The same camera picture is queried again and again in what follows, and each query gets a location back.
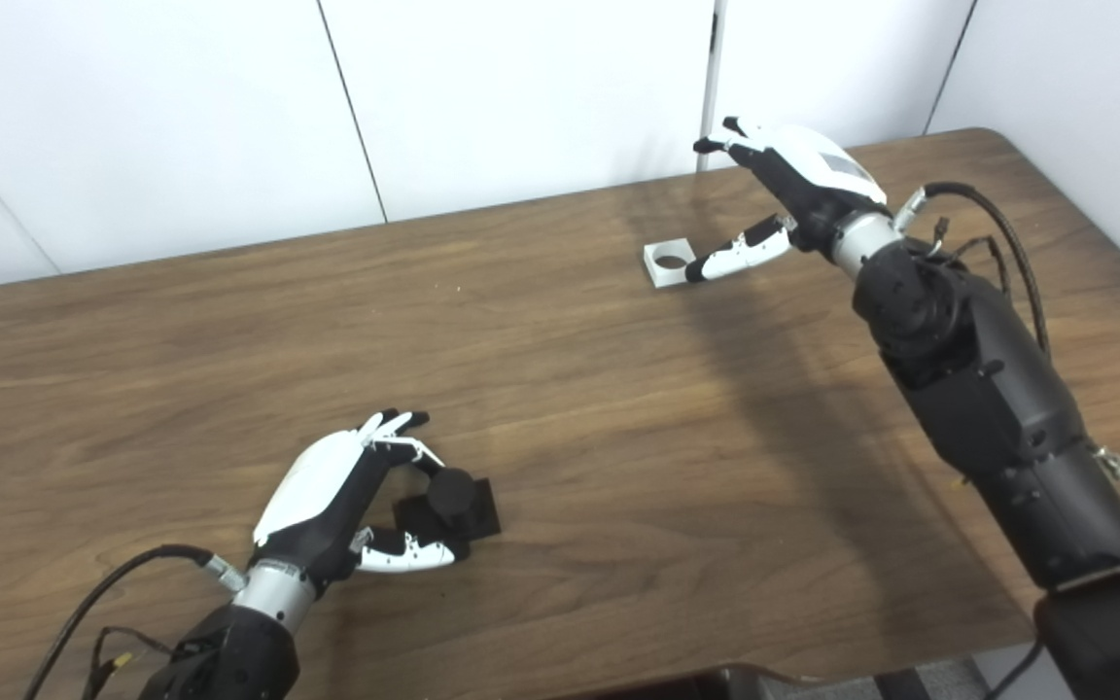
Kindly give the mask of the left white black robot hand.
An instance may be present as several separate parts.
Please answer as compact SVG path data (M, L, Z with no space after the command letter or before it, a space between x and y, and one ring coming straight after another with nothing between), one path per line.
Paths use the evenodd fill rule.
M365 424L317 439L297 457L253 531L250 566L262 561L297 568L323 597L352 573L403 575L466 561L470 545L424 541L403 529L364 526L362 519L393 467L424 475L444 461L407 430L427 424L424 411L388 408Z

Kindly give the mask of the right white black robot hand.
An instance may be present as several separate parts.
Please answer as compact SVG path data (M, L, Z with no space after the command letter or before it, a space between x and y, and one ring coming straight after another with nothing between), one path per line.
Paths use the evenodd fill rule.
M724 134L697 139L694 152L729 155L784 211L685 265L690 284L764 265L788 249L821 253L857 279L868 259L899 242L892 230L888 196L831 139L801 125L763 127L738 116L727 116L721 127Z

